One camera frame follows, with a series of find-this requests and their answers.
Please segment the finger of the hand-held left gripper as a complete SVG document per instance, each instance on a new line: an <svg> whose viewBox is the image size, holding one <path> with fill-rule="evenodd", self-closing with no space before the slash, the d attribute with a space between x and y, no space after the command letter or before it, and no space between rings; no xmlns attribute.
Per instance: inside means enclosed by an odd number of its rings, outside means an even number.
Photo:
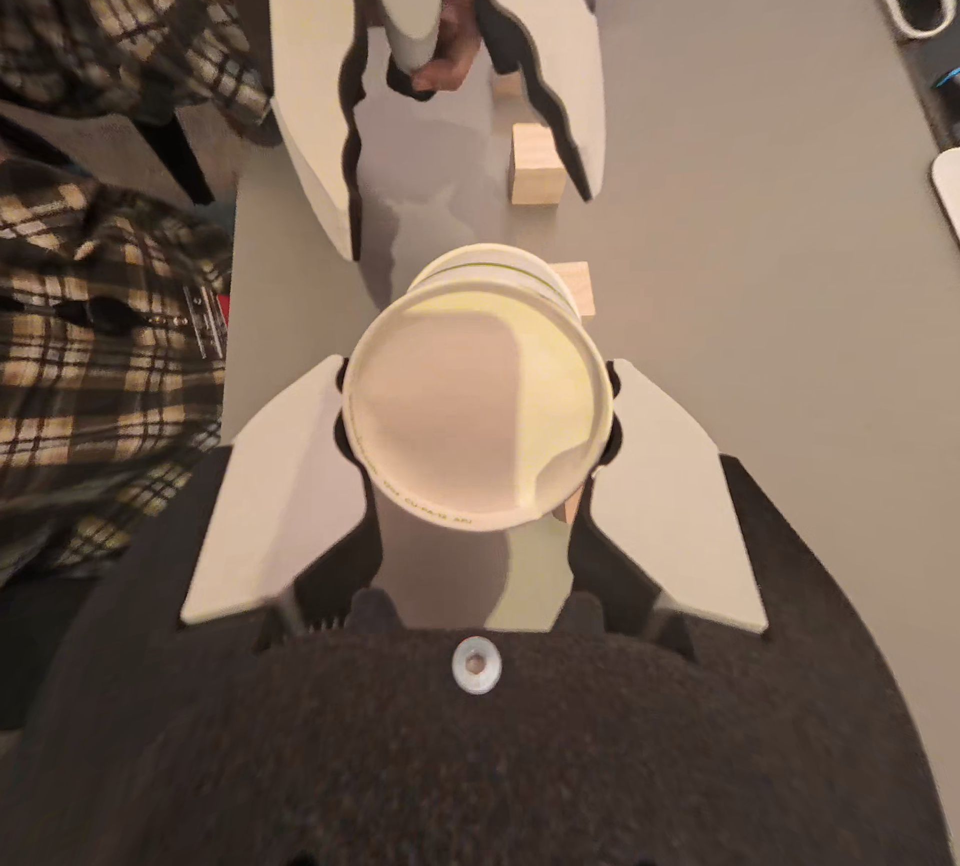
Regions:
<svg viewBox="0 0 960 866"><path fill-rule="evenodd" d="M602 189L606 96L595 0L474 0L498 73L518 70L583 201Z"/></svg>
<svg viewBox="0 0 960 866"><path fill-rule="evenodd" d="M366 28L356 0L269 0L272 111L318 224L341 257L360 259Z"/></svg>

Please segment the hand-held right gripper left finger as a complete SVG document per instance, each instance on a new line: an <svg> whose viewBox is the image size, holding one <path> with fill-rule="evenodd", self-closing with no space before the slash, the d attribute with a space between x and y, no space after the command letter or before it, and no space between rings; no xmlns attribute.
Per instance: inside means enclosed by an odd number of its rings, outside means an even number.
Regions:
<svg viewBox="0 0 960 866"><path fill-rule="evenodd" d="M346 366L326 358L235 437L183 624L271 608L290 630L331 627L372 584L382 541L373 487L346 439Z"/></svg>

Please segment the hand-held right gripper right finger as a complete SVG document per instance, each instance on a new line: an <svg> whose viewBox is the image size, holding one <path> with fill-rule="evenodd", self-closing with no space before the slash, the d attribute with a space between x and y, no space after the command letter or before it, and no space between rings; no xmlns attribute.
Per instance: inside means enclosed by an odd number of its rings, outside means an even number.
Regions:
<svg viewBox="0 0 960 866"><path fill-rule="evenodd" d="M615 417L571 527L573 591L598 601L613 635L691 618L762 636L769 620L714 440L629 361L607 373Z"/></svg>

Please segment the white paper cup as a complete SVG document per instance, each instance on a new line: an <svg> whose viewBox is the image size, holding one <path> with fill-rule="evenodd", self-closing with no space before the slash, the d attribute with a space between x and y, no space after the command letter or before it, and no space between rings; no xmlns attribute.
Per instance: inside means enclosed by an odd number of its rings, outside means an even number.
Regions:
<svg viewBox="0 0 960 866"><path fill-rule="evenodd" d="M353 348L351 449L384 497L430 524L498 532L564 505L614 423L614 388L570 286L518 247L430 262Z"/></svg>

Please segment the person's left hand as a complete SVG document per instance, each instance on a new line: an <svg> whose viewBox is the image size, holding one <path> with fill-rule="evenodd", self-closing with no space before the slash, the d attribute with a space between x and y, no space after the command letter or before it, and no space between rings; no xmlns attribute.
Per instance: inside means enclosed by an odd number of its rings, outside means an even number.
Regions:
<svg viewBox="0 0 960 866"><path fill-rule="evenodd" d="M411 76L416 93L459 90L481 45L474 0L442 0L440 10L434 56Z"/></svg>

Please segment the black office chair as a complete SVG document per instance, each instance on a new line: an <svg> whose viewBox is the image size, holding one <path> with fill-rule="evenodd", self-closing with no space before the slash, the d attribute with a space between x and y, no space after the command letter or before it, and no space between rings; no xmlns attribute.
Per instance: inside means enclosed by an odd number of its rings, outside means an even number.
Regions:
<svg viewBox="0 0 960 866"><path fill-rule="evenodd" d="M135 119L132 124L150 147L151 152L194 205L208 206L215 202L207 177L176 113L163 123Z"/></svg>

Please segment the black and red tag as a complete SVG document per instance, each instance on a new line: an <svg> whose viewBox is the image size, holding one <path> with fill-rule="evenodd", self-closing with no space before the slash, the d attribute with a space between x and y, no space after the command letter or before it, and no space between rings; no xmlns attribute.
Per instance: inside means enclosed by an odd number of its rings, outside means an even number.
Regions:
<svg viewBox="0 0 960 866"><path fill-rule="evenodd" d="M227 353L229 310L222 297L206 286L185 285L182 288L187 326L201 357L224 362Z"/></svg>

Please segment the black round clip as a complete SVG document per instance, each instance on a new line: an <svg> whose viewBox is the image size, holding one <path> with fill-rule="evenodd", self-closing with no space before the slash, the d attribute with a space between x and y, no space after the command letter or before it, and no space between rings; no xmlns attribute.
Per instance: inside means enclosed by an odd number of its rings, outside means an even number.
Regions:
<svg viewBox="0 0 960 866"><path fill-rule="evenodd" d="M150 320L130 305L106 296L62 300L53 312L69 324L111 337L128 336L150 325Z"/></svg>

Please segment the white document stand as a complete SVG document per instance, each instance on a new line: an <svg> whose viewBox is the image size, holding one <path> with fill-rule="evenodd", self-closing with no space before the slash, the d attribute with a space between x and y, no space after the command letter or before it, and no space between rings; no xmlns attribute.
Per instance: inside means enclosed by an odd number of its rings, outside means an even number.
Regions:
<svg viewBox="0 0 960 866"><path fill-rule="evenodd" d="M958 146L939 153L930 164L930 182L943 217L959 243L959 156Z"/></svg>

